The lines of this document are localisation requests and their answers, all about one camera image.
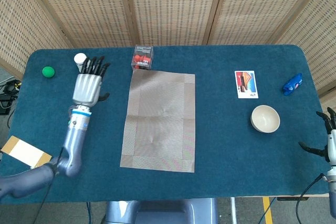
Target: floor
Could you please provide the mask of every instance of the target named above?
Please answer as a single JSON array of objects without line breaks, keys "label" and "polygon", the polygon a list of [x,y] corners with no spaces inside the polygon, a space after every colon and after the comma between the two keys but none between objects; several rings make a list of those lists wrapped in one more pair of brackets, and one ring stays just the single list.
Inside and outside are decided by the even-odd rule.
[{"label": "floor", "polygon": [[[10,75],[0,69],[0,81]],[[7,141],[7,116],[0,116],[0,146]],[[272,222],[274,224],[298,223],[295,215],[295,201],[277,201],[271,207]],[[38,210],[39,204],[30,205],[0,205],[0,223],[31,224]],[[105,202],[91,204],[94,224],[100,224],[106,208]],[[231,224],[230,199],[218,199],[219,224]],[[257,224],[264,213],[263,199],[236,198],[237,222],[239,224]],[[299,215],[303,224],[336,223],[329,214],[329,199],[325,197],[309,198],[300,203]],[[88,223],[88,212],[85,202],[79,203],[46,203],[44,204],[36,224],[83,224]]]}]

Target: gray placemat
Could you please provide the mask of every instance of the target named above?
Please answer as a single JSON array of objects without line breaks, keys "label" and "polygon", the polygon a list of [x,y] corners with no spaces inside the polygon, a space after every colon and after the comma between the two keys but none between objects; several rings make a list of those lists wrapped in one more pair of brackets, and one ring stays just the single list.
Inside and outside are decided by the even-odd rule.
[{"label": "gray placemat", "polygon": [[135,69],[120,167],[194,172],[195,75]]}]

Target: white bowl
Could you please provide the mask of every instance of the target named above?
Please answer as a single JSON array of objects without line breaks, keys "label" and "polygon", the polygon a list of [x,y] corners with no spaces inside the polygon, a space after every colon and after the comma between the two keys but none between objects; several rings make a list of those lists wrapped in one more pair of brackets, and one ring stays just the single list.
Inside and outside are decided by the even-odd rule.
[{"label": "white bowl", "polygon": [[280,117],[272,107],[260,105],[252,111],[251,123],[257,131],[272,133],[279,128]]}]

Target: robotic hand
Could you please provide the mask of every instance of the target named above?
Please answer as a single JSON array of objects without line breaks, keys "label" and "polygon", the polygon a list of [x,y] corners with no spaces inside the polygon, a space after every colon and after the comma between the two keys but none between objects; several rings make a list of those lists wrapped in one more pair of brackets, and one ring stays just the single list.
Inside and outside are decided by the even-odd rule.
[{"label": "robotic hand", "polygon": [[50,185],[57,174],[74,177],[79,173],[81,151],[91,117],[90,108],[98,101],[104,101],[109,97],[109,93],[102,97],[99,96],[102,78],[110,65],[105,63],[101,67],[103,59],[104,57],[99,58],[95,64],[95,57],[91,61],[87,58],[83,63],[81,73],[77,76],[72,96],[75,105],[72,106],[68,131],[62,149],[68,157],[60,155],[43,166],[17,175],[0,177],[0,199],[7,194],[20,198],[34,193]]},{"label": "robotic hand", "polygon": [[299,142],[299,144],[306,152],[324,157],[331,165],[331,170],[328,171],[327,176],[324,176],[323,179],[329,184],[330,214],[336,219],[336,112],[329,107],[327,110],[330,118],[322,112],[316,112],[319,117],[323,118],[328,134],[327,145],[324,149],[309,148],[303,142]]}]

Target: table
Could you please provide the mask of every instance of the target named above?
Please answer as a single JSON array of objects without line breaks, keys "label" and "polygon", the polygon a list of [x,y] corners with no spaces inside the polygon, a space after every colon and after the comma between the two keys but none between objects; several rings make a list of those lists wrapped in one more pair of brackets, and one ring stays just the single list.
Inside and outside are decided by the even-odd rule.
[{"label": "table", "polygon": [[[108,100],[92,108],[75,178],[59,176],[48,202],[206,198],[255,195],[297,195],[321,172],[323,158],[304,152],[298,141],[323,148],[327,136],[319,99],[302,50],[293,45],[154,47],[153,70],[196,75],[195,173],[120,168],[124,120],[132,76],[134,48],[51,49],[34,52],[19,93],[10,135],[57,156],[67,130],[68,109],[78,68],[76,53],[105,56],[112,63],[101,93]],[[56,74],[47,79],[44,66]],[[235,70],[254,70],[259,99],[238,99]],[[303,84],[290,96],[281,88],[301,72]],[[272,134],[253,129],[250,114],[258,105],[275,108],[280,128]],[[28,167],[7,155],[1,175]],[[317,183],[309,194],[328,191]],[[45,190],[4,203],[40,202]]]}]

